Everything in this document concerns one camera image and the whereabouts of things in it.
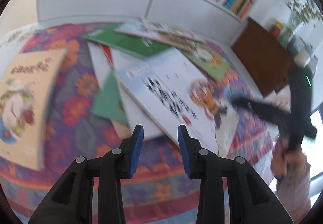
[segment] picture book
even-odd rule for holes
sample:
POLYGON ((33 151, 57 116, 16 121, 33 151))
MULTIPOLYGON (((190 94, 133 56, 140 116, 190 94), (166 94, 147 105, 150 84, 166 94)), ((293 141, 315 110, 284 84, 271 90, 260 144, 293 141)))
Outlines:
POLYGON ((127 124, 114 72, 110 72, 99 95, 95 98, 91 113, 96 116, 109 118, 127 124))
POLYGON ((88 42, 88 48, 98 85, 102 88, 111 71, 111 67, 99 44, 88 42))
POLYGON ((158 33, 154 30, 146 28, 146 26, 141 22, 126 23, 120 25, 118 28, 115 29, 115 31, 117 33, 133 35, 139 38, 146 38, 152 41, 158 41, 160 43, 175 46, 182 50, 188 51, 191 51, 192 48, 195 48, 195 44, 199 43, 188 38, 174 36, 166 33, 158 33))
MULTIPOLYGON (((99 44, 88 42, 88 47, 90 50, 94 73, 98 81, 99 88, 102 90, 104 82, 112 72, 112 69, 107 63, 107 59, 99 44)), ((111 120, 111 122, 120 139, 123 140, 124 138, 131 136, 129 126, 126 123, 120 123, 114 120, 111 120)))
POLYGON ((180 51, 169 49, 116 76, 174 143, 184 124, 203 148, 227 156, 239 116, 180 51))
POLYGON ((92 31, 83 37, 106 46, 112 46, 127 54, 133 54, 135 57, 141 58, 159 53, 170 47, 169 45, 151 41, 149 39, 116 33, 114 29, 118 28, 119 25, 120 24, 109 24, 101 29, 92 31))
POLYGON ((221 80, 229 68, 229 63, 205 44, 200 44, 193 52, 182 53, 215 80, 221 80))
POLYGON ((18 54, 0 83, 0 156, 44 167, 48 102, 66 49, 18 54))
POLYGON ((205 42, 205 40, 201 36, 196 35, 191 30, 182 29, 179 26, 149 21, 146 18, 142 18, 142 23, 148 30, 156 31, 158 33, 171 34, 182 38, 188 38, 194 41, 205 42))
MULTIPOLYGON (((143 60, 134 58, 130 55, 124 54, 118 50, 111 49, 113 61, 115 63, 116 70, 122 70, 140 63, 144 63, 143 60)), ((137 124, 144 127, 144 140, 151 140, 163 135, 160 128, 151 120, 151 118, 143 111, 137 103, 126 93, 125 89, 118 83, 119 92, 122 99, 122 105, 128 118, 128 124, 130 131, 135 129, 137 124)))

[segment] orange flower pattern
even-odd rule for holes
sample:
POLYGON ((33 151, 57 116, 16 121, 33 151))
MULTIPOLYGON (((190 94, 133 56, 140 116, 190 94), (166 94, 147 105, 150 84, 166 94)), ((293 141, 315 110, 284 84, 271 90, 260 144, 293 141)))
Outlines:
POLYGON ((170 184, 163 185, 161 183, 155 183, 156 192, 153 194, 153 198, 158 199, 159 201, 165 201, 172 197, 171 186, 170 184))
POLYGON ((78 55, 77 52, 80 50, 80 44, 76 39, 72 39, 66 42, 65 39, 53 41, 49 49, 57 49, 57 48, 66 48, 67 53, 65 59, 60 68, 61 72, 66 72, 70 67, 74 66, 77 63, 78 55))
POLYGON ((98 82, 95 76, 83 74, 77 82, 78 94, 82 96, 91 95, 98 88, 98 82))
POLYGON ((112 150, 112 148, 110 148, 109 146, 107 146, 105 144, 97 146, 95 157, 102 157, 111 150, 112 150))
POLYGON ((54 122, 48 121, 46 123, 46 130, 45 130, 45 138, 46 140, 50 140, 51 136, 56 133, 56 130, 54 129, 54 122))
POLYGON ((64 123, 69 126, 75 126, 86 114, 89 107, 90 102, 88 98, 71 97, 69 101, 64 103, 64 109, 62 111, 64 123))

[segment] green book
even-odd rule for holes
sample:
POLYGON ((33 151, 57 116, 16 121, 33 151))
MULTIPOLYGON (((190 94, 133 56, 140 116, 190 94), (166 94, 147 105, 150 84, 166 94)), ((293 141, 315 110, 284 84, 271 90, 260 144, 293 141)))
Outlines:
POLYGON ((114 72, 108 75, 103 89, 94 100, 91 112, 99 117, 109 118, 123 124, 128 123, 114 72))
POLYGON ((116 33, 114 29, 119 27, 119 25, 121 24, 106 25, 101 29, 97 29, 84 35, 83 37, 103 45, 112 46, 120 51, 124 51, 127 54, 132 54, 139 58, 149 57, 170 48, 169 45, 151 41, 146 38, 138 38, 135 36, 116 33))
POLYGON ((184 50, 181 52, 215 80, 221 80, 229 68, 229 63, 207 45, 201 44, 192 53, 184 50))

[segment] cartoon drawing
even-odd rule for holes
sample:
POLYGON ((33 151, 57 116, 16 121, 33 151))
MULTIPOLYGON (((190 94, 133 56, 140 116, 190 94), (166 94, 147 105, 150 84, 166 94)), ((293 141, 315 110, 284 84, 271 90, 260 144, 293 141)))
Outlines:
POLYGON ((190 99, 204 109, 209 120, 214 120, 217 129, 221 125, 220 114, 227 114, 227 107, 221 107, 213 97, 214 89, 207 80, 196 80, 191 83, 190 99))
POLYGON ((8 90, 0 97, 0 139, 5 143, 16 142, 25 125, 34 124, 35 84, 21 80, 8 79, 8 90))

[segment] open book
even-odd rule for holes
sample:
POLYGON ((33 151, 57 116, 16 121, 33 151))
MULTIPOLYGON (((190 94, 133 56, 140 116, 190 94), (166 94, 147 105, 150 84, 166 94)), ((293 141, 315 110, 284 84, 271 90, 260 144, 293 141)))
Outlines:
POLYGON ((0 83, 0 156, 34 170, 44 166, 48 102, 66 50, 18 54, 0 83))
POLYGON ((227 156, 239 116, 226 99, 214 97, 212 84, 180 51, 169 49, 116 76, 176 144, 177 128, 185 124, 203 148, 227 156))

